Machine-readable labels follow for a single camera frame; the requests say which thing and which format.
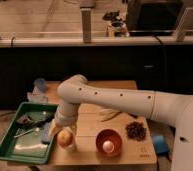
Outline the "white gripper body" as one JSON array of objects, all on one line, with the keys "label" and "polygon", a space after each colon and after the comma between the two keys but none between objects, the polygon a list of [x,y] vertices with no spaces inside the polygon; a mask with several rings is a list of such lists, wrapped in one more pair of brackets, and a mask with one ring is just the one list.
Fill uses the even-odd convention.
[{"label": "white gripper body", "polygon": [[77,134],[77,120],[77,115],[65,116],[59,111],[56,111],[49,128],[49,136],[54,137],[64,127],[69,127],[74,134]]}]

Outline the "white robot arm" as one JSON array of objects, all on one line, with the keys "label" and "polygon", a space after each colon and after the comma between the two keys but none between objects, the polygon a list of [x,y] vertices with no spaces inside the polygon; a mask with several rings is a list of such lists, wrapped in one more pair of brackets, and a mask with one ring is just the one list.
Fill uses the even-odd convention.
[{"label": "white robot arm", "polygon": [[176,128],[171,171],[193,171],[193,95],[98,88],[80,74],[63,81],[57,93],[56,128],[74,125],[81,103],[143,116]]}]

